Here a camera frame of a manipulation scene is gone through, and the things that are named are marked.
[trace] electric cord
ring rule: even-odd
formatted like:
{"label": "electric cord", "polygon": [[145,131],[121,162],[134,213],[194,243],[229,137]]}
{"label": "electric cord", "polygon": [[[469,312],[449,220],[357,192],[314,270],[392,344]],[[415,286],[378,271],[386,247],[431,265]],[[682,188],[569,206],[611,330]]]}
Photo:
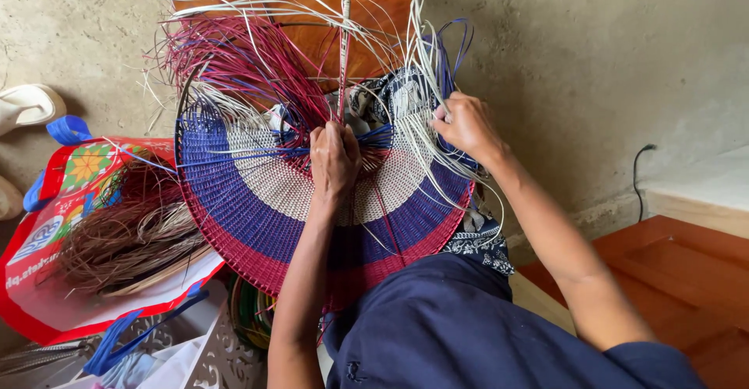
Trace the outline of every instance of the electric cord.
{"label": "electric cord", "polygon": [[652,143],[648,143],[647,145],[643,146],[642,149],[637,153],[637,155],[634,156],[634,165],[632,166],[632,187],[634,187],[634,193],[637,193],[637,198],[640,200],[640,217],[637,219],[638,222],[643,220],[643,197],[640,194],[639,189],[637,188],[637,158],[640,157],[640,155],[644,151],[651,151],[655,149],[656,146]]}

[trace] white slipper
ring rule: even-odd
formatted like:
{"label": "white slipper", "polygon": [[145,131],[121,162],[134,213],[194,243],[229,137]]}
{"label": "white slipper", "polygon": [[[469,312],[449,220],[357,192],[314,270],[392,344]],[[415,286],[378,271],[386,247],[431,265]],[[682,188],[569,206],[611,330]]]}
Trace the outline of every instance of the white slipper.
{"label": "white slipper", "polygon": [[0,92],[0,135],[21,126],[47,124],[65,115],[65,102],[44,85],[21,85]]}
{"label": "white slipper", "polygon": [[23,195],[0,176],[0,221],[15,218],[23,211]]}

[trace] red shopping bag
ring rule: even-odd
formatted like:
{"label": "red shopping bag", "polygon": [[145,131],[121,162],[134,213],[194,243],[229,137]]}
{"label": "red shopping bag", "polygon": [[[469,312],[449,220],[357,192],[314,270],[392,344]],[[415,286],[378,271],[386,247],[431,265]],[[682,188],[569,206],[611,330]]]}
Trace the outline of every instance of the red shopping bag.
{"label": "red shopping bag", "polygon": [[76,294],[61,279],[39,284],[45,265],[54,261],[63,237],[92,209],[103,204],[103,191],[114,171],[133,153],[148,150],[174,166],[171,139],[89,139],[63,146],[50,158],[38,200],[43,208],[28,213],[0,257],[0,316],[23,336],[42,345],[104,331],[117,318],[166,312],[198,292],[223,265],[215,253],[132,295],[100,298]]}

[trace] left hand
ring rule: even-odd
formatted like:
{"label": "left hand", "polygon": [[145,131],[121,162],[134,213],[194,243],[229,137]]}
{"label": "left hand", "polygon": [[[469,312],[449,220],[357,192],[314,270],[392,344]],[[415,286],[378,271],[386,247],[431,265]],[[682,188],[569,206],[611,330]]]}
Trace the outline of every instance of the left hand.
{"label": "left hand", "polygon": [[309,134],[313,197],[338,204],[351,190],[362,167],[359,142],[350,126],[328,121]]}

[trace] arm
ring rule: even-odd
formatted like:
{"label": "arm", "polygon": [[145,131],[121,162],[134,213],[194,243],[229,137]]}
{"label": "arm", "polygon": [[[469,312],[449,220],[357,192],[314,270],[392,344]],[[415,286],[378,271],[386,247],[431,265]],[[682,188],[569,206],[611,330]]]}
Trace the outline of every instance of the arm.
{"label": "arm", "polygon": [[268,349],[268,388],[325,387],[317,354],[325,270],[335,215],[362,164],[350,127],[329,122],[310,134],[314,194],[286,271]]}
{"label": "arm", "polygon": [[538,259],[562,291],[580,338],[601,351],[654,341],[590,243],[492,131],[486,104],[453,92],[445,105],[450,114],[438,108],[435,129],[484,165],[500,185]]}

